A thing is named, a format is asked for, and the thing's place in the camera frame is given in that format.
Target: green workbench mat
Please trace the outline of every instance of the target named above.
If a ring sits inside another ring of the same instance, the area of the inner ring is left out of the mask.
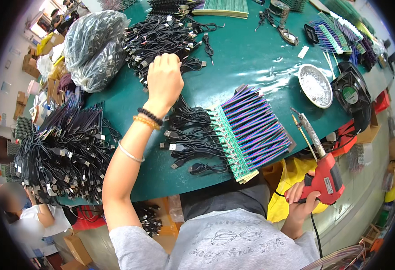
[[[297,144],[290,154],[279,156],[273,160],[275,162],[307,147],[292,120],[289,107],[292,106],[307,116],[319,138],[335,131],[351,117],[335,99],[328,109],[314,106],[302,93],[298,82],[298,68],[305,63],[318,67],[332,81],[331,71],[322,51],[319,46],[307,42],[303,30],[305,23],[316,18],[317,10],[307,3],[303,13],[289,14],[286,26],[300,40],[299,45],[293,47],[286,44],[278,31],[267,23],[255,32],[259,21],[258,13],[263,11],[264,7],[251,0],[248,1],[248,5],[247,20],[223,16],[195,16],[201,23],[226,26],[209,32],[210,45],[214,49],[214,66],[211,65],[203,46],[193,52],[193,56],[207,61],[207,66],[200,71],[190,71],[183,75],[182,94],[190,106],[210,108],[230,98],[235,88],[243,83],[260,87],[261,93],[270,102],[281,124]],[[132,19],[132,24],[137,23],[145,18],[147,7],[145,1],[136,2],[125,11],[125,14]],[[198,35],[197,41],[201,40],[202,36],[203,34]],[[304,45],[310,49],[304,59],[301,59],[297,55]],[[331,59],[338,75],[334,57],[331,56]],[[124,135],[133,121],[132,116],[137,114],[137,108],[148,99],[148,93],[142,89],[142,84],[133,71],[124,66],[105,90],[88,98],[87,105],[104,100],[104,117]],[[146,161],[141,165],[131,193],[132,201],[184,193],[231,179],[229,173],[190,175],[187,172],[196,162],[217,164],[220,163],[220,159],[195,159],[182,167],[172,169],[170,166],[174,159],[170,156],[170,151],[159,149],[159,143],[165,141],[163,132],[166,128],[167,123],[160,131],[153,132],[148,142],[144,154]],[[87,204],[83,200],[69,201],[66,198],[61,198],[61,202]]]

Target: hand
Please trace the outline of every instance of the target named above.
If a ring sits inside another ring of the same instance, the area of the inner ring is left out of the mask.
[[[143,106],[157,118],[163,118],[178,99],[184,86],[176,54],[156,56],[148,70],[150,98]]]
[[[314,176],[314,171],[309,171],[309,175]],[[317,197],[321,196],[319,191],[310,192],[307,196],[305,203],[296,203],[301,197],[304,188],[304,180],[295,183],[290,189],[288,189],[284,196],[289,199],[289,217],[294,221],[303,221],[313,210],[318,206],[319,201],[316,200]]]

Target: beaded bracelet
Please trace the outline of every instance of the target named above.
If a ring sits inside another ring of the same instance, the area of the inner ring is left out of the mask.
[[[158,119],[155,115],[153,115],[149,111],[145,110],[144,108],[138,108],[137,111],[148,116],[148,118],[154,120],[154,122],[156,122],[157,125],[159,125],[159,126],[163,125],[163,121],[161,119]]]
[[[140,121],[140,122],[142,122],[144,124],[147,124],[152,129],[155,129],[155,130],[159,130],[160,129],[160,126],[152,119],[148,119],[146,117],[141,117],[141,116],[135,115],[135,116],[133,116],[133,120],[134,121]]]

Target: cooling fan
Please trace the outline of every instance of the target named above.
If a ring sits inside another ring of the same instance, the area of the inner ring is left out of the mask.
[[[336,99],[354,118],[356,132],[363,132],[370,123],[371,101],[364,78],[350,62],[338,64],[341,74],[331,82]]]

